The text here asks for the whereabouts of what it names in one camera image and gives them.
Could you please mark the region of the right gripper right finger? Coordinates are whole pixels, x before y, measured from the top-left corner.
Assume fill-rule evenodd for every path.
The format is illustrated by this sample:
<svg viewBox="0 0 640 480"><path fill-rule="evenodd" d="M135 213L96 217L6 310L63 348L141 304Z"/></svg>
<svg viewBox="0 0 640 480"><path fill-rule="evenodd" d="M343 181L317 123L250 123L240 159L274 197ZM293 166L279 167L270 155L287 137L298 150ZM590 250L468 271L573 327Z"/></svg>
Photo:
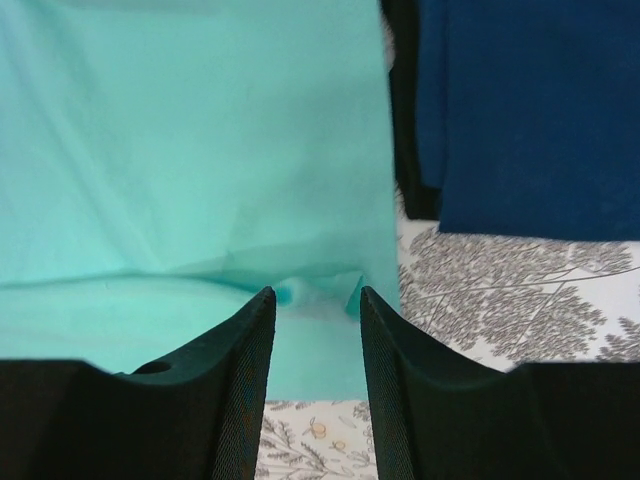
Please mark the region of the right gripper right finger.
<svg viewBox="0 0 640 480"><path fill-rule="evenodd" d="M382 479L635 479L637 363L525 363L455 352L372 288L361 338Z"/></svg>

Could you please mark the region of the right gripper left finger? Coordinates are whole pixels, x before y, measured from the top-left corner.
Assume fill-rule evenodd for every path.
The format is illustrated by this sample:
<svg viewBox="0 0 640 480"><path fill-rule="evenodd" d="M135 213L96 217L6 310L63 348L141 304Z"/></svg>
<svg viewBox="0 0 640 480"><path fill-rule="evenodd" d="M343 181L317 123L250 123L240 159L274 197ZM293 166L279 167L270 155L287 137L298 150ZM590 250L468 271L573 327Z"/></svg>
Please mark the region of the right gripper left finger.
<svg viewBox="0 0 640 480"><path fill-rule="evenodd" d="M250 479L276 295L130 374L80 360L1 364L5 479Z"/></svg>

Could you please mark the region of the teal t shirt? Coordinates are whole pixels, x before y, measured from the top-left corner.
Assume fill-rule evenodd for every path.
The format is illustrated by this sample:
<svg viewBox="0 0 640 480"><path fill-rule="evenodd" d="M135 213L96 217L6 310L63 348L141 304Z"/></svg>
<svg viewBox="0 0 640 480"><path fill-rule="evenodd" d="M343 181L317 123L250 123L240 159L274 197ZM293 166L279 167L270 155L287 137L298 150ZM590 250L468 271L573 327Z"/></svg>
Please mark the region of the teal t shirt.
<svg viewBox="0 0 640 480"><path fill-rule="evenodd" d="M5 1L1 354L126 372L262 288L273 400L366 395L399 301L374 1Z"/></svg>

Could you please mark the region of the floral table mat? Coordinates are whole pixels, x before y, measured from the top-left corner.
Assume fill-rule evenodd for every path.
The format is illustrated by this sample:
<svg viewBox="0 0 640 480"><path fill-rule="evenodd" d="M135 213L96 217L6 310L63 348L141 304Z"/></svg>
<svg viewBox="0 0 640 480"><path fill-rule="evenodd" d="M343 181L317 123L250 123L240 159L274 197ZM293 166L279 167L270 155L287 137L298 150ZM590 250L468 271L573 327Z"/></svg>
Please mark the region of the floral table mat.
<svg viewBox="0 0 640 480"><path fill-rule="evenodd" d="M486 366L526 360L639 357L639 247L447 235L399 223L405 317ZM260 479L374 479L369 406L361 400L266 404Z"/></svg>

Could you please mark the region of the black folded garment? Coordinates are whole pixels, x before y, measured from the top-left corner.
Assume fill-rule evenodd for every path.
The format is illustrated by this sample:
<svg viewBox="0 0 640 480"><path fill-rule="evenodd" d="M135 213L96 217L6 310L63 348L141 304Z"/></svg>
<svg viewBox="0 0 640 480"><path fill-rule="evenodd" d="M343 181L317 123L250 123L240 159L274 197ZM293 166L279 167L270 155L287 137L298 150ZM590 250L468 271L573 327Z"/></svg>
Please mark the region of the black folded garment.
<svg viewBox="0 0 640 480"><path fill-rule="evenodd" d="M389 59L395 179L411 220L436 220L440 191L422 184L416 143L418 10L414 1L381 0Z"/></svg>

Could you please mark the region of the navy folded t shirt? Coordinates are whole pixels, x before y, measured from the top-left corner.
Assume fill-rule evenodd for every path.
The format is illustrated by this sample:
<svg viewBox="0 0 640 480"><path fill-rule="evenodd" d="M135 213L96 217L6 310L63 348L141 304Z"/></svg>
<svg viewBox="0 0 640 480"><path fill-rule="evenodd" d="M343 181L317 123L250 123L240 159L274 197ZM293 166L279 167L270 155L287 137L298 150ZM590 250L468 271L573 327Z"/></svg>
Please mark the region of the navy folded t shirt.
<svg viewBox="0 0 640 480"><path fill-rule="evenodd" d="M440 228L639 237L639 4L422 1L416 131Z"/></svg>

